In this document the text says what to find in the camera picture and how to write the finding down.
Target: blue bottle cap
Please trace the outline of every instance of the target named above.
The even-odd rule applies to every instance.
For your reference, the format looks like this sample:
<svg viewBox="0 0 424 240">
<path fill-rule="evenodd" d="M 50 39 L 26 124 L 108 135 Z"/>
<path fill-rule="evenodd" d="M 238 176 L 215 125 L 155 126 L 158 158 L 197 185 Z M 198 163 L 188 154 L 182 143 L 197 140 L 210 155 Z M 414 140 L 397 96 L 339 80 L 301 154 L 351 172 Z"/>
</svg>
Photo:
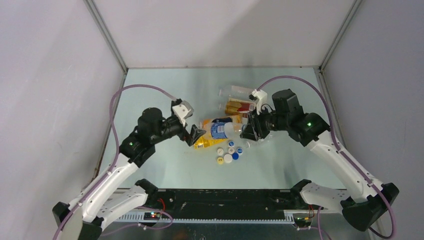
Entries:
<svg viewBox="0 0 424 240">
<path fill-rule="evenodd" d="M 237 160 L 239 159 L 239 154 L 237 152 L 232 154 L 232 159 Z"/>
</svg>

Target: bottle label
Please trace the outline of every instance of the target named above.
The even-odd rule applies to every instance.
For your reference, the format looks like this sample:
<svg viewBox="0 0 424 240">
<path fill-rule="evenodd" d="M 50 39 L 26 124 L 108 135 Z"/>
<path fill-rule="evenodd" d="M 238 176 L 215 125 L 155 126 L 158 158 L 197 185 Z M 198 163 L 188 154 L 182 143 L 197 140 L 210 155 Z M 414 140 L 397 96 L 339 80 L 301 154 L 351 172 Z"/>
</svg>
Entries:
<svg viewBox="0 0 424 240">
<path fill-rule="evenodd" d="M 226 139 L 227 136 L 224 132 L 225 122 L 217 122 L 210 127 L 210 135 L 213 139 Z"/>
<path fill-rule="evenodd" d="M 247 114 L 255 109 L 253 102 L 228 101 L 225 105 L 226 114 Z"/>
</svg>

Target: clear plastic bottle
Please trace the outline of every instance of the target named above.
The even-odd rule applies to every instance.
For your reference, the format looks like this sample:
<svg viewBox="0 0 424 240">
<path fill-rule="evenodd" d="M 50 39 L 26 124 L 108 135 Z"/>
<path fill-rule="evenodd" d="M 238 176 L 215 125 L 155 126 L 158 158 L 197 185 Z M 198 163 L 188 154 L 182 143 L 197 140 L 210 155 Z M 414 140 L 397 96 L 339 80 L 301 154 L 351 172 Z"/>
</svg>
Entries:
<svg viewBox="0 0 424 240">
<path fill-rule="evenodd" d="M 239 99 L 242 101 L 251 101 L 249 99 L 249 95 L 252 94 L 253 89 L 243 87 L 243 86 L 236 86 L 236 85 L 228 85 L 219 88 L 219 96 L 225 97 L 226 101 L 228 98 L 234 98 Z"/>
<path fill-rule="evenodd" d="M 203 129 L 206 133 L 203 137 L 206 140 L 213 139 L 239 139 L 244 125 L 234 122 L 211 122 L 205 124 Z"/>
<path fill-rule="evenodd" d="M 268 143 L 271 140 L 271 138 L 272 138 L 272 135 L 268 135 L 268 136 L 266 136 L 265 139 L 260 139 L 258 141 L 242 139 L 242 140 L 244 140 L 243 141 L 243 146 L 246 149 L 255 148 L 257 146 L 262 146 L 263 144 Z"/>
</svg>

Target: yellow bottle cap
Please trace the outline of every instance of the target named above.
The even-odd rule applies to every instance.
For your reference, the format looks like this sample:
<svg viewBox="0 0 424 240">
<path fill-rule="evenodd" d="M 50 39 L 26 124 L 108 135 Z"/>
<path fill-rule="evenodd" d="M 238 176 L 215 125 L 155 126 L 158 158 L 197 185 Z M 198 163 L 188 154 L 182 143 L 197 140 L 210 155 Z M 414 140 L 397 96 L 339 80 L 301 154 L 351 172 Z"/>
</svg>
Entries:
<svg viewBox="0 0 424 240">
<path fill-rule="evenodd" d="M 217 162 L 219 165 L 224 164 L 224 158 L 222 158 L 222 157 L 220 156 L 220 157 L 218 157 L 218 158 L 216 159 L 216 162 Z"/>
</svg>

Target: work surface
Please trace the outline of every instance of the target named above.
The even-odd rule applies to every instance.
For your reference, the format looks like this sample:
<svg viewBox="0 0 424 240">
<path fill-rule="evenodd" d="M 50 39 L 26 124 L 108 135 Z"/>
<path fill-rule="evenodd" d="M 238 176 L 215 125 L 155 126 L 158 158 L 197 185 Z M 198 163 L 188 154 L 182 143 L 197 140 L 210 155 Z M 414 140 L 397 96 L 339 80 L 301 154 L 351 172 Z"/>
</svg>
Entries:
<svg viewBox="0 0 424 240">
<path fill-rule="evenodd" d="M 188 119 L 192 124 L 207 118 L 222 117 L 219 110 L 219 88 L 237 85 L 255 89 L 266 80 L 281 75 L 303 78 L 318 86 L 313 68 L 177 68 L 130 69 L 125 86 L 149 84 L 160 87 L 177 98 L 188 101 L 194 114 Z M 268 103 L 273 106 L 273 93 L 291 89 L 297 94 L 306 113 L 317 113 L 328 122 L 325 108 L 317 94 L 306 84 L 293 79 L 278 79 L 266 85 Z M 165 118 L 171 115 L 171 100 L 159 91 L 149 88 L 125 90 L 120 97 L 114 118 L 118 139 L 121 142 L 137 125 L 144 109 L 161 109 Z M 316 155 L 286 132 L 273 132 L 274 136 L 259 146 L 245 148 L 238 160 L 217 164 L 217 148 L 226 151 L 223 142 L 204 149 L 188 147 L 173 137 L 156 145 L 156 153 L 129 177 L 120 187 L 130 188 L 137 180 L 147 179 L 159 188 L 186 189 L 290 189 L 302 179 L 330 188 L 344 189 L 342 183 Z M 233 139 L 236 146 L 240 139 Z M 115 155 L 115 141 L 109 135 L 100 171 Z"/>
</svg>

